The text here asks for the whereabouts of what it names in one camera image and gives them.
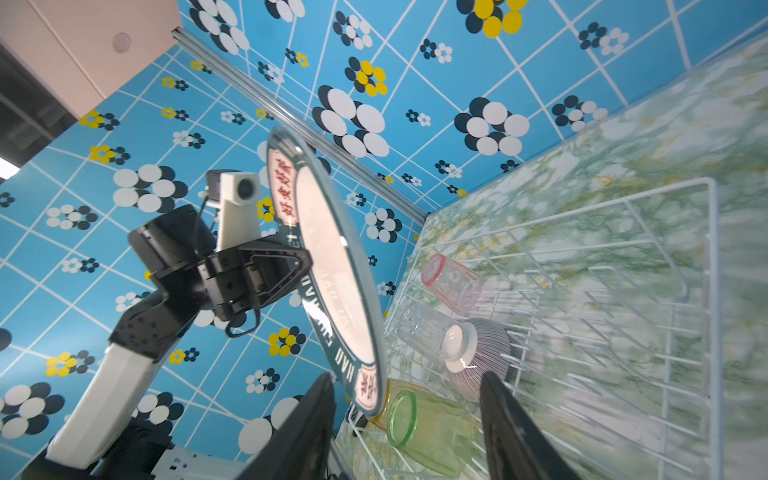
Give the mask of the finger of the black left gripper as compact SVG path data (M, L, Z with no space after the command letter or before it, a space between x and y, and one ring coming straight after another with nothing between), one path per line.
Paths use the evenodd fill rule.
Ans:
M252 307L261 310L289 294L312 266L308 250L259 242L251 251Z

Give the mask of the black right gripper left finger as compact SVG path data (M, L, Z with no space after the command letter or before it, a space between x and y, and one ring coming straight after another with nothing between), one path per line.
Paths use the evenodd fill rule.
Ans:
M335 409L332 377L324 373L238 479L323 479Z

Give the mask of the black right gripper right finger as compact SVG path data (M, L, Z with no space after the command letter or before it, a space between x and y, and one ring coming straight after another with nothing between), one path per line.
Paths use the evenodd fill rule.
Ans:
M480 407L490 478L579 478L493 372L482 377Z

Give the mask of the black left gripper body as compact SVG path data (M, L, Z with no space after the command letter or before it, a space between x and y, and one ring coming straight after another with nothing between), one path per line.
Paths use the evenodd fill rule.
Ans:
M191 205L138 227L128 241L156 286L127 311L133 317L151 314L189 321L202 310L212 310L230 321L288 293L288 250L274 237L218 250L214 235Z

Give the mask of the green transparent cup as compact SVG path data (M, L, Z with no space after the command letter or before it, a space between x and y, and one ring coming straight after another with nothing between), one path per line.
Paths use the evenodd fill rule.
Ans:
M389 408L389 444L421 466L456 478L471 461L476 422L456 402L402 391Z

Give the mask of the large plain white plate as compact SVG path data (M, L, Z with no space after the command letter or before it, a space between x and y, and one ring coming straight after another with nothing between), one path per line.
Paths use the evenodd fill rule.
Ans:
M309 255L297 291L332 370L369 417L385 403L383 317L361 240L327 172L284 126L267 143L269 189L287 246Z

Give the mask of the clear transparent cup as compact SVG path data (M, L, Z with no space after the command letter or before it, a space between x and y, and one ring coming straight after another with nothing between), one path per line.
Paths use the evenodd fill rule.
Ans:
M430 307L413 302L399 307L398 312L395 335L423 356L444 359L443 341L456 321Z

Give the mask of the pink transparent plastic cup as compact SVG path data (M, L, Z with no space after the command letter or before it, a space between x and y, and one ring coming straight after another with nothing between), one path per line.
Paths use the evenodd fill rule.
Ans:
M428 259L421 282L454 313L464 317L474 313L484 285L474 271L440 253Z

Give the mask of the yellow transparent cup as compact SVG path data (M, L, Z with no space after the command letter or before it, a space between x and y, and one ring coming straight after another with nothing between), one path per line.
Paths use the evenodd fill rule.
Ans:
M380 430L386 432L388 429L391 407L393 406L396 397L405 391L414 393L429 393L429 390L417 384L402 380L389 379L387 382L382 410L378 415L374 417L368 417L368 422Z

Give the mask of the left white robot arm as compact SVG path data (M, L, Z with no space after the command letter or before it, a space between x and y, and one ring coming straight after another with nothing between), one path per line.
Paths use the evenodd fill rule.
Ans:
M261 310L296 288L313 265L308 250L276 235L248 233L219 247L191 205L156 217L128 240L156 289L122 314L94 379L24 479L90 478L120 438L140 437L132 414L201 312L213 313L228 337L245 336L247 314L259 321Z

